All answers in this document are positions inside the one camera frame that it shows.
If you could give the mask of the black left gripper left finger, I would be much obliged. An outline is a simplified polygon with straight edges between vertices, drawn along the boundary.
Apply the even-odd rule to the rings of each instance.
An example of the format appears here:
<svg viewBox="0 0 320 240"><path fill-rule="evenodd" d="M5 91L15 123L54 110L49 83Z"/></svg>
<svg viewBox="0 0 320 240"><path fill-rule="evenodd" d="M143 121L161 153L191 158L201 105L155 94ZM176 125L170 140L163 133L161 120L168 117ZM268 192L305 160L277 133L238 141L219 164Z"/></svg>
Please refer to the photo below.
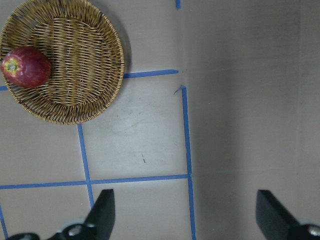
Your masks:
<svg viewBox="0 0 320 240"><path fill-rule="evenodd" d="M84 221L93 240L109 240L115 225L116 208L113 189L100 192Z"/></svg>

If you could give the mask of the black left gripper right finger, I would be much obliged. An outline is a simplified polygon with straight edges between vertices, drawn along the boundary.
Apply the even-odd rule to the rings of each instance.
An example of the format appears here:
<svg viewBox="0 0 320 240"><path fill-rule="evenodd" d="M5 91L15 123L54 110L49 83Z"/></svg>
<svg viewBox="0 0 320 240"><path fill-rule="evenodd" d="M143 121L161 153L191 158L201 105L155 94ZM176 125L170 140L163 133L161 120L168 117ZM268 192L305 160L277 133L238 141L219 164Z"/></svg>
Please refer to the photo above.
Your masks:
<svg viewBox="0 0 320 240"><path fill-rule="evenodd" d="M267 240L318 240L320 226L299 222L270 190L256 194L255 219Z"/></svg>

